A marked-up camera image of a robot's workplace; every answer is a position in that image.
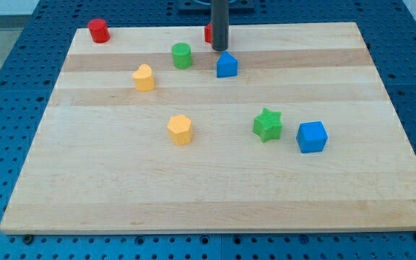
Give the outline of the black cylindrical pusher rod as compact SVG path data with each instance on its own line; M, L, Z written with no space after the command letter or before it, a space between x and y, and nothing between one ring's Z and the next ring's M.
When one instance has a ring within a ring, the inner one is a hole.
M228 48L229 2L211 0L212 48L225 51Z

